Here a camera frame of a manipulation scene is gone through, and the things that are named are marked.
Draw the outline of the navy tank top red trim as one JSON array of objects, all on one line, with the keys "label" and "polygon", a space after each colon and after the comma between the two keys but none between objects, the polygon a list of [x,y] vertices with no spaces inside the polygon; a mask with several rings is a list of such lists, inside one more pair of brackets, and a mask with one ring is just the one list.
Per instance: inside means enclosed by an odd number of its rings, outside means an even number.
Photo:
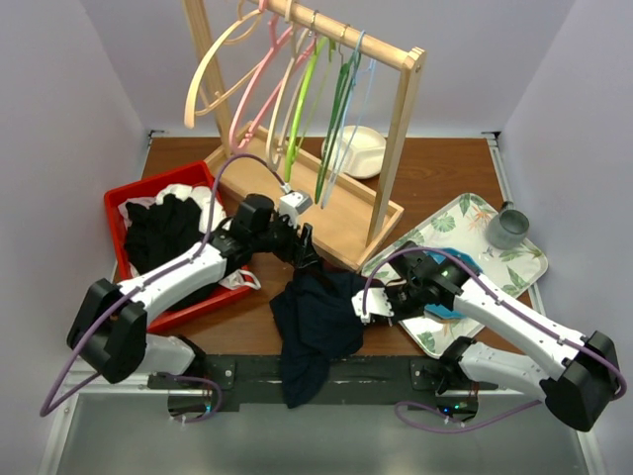
[{"label": "navy tank top red trim", "polygon": [[297,269],[269,306],[282,339],[280,376],[290,409],[310,402],[328,379],[330,364],[357,352],[364,326],[352,298],[366,279],[320,263]]}]

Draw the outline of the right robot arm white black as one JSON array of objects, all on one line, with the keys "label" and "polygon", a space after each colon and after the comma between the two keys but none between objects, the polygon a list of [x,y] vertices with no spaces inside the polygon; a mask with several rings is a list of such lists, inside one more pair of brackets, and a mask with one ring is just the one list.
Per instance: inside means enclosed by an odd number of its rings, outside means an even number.
[{"label": "right robot arm white black", "polygon": [[444,249],[408,241],[384,262],[403,281],[385,291],[394,321],[436,305],[484,325],[518,349],[512,353],[458,337],[438,358],[439,391],[491,383],[544,404],[579,431],[590,430],[607,405],[626,394],[614,342],[604,333],[585,335],[549,320]]}]

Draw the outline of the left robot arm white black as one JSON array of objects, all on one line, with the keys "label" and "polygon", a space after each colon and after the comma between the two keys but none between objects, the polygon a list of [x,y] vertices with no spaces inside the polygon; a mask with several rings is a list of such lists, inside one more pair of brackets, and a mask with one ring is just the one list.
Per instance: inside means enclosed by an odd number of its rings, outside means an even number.
[{"label": "left robot arm white black", "polygon": [[149,325],[193,292],[241,269],[256,253],[272,253],[295,268],[318,263],[313,228],[299,223],[312,203],[302,191],[287,193],[277,202],[250,194],[206,244],[195,243],[140,277],[96,281],[84,297],[67,345],[112,384],[135,373],[169,373],[183,388],[198,386],[205,376],[203,352],[183,337],[151,334]]}]

